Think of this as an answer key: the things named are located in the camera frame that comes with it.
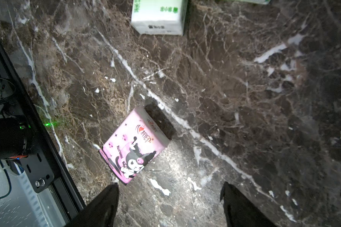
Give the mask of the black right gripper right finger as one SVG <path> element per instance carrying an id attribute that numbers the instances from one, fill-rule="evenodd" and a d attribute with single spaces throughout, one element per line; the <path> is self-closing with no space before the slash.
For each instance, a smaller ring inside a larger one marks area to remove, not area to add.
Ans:
<path id="1" fill-rule="evenodd" d="M 271 222 L 234 185 L 224 182 L 220 200 L 224 202 L 224 213 L 228 227 L 274 227 Z"/>

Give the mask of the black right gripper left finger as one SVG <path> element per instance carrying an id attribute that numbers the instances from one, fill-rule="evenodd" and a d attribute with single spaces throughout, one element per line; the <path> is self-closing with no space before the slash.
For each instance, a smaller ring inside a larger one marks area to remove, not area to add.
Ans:
<path id="1" fill-rule="evenodd" d="M 112 227 L 119 201 L 119 185 L 108 185 L 66 226 L 68 227 Z"/>

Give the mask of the black purple tissue pack front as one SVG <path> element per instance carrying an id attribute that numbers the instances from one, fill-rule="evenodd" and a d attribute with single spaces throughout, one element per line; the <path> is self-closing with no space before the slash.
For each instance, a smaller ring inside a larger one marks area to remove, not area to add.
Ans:
<path id="1" fill-rule="evenodd" d="M 128 184 L 169 144 L 144 107 L 136 107 L 99 149 L 115 176 Z"/>

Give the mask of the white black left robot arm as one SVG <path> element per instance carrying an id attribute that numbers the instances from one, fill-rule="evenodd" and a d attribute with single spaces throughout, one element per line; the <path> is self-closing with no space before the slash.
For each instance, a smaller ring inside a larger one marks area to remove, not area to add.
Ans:
<path id="1" fill-rule="evenodd" d="M 0 119 L 0 159 L 18 156 L 32 137 L 30 128 L 22 128 L 14 119 Z M 93 201 L 66 224 L 67 227 L 114 226 L 119 200 L 117 183 L 108 185 Z"/>

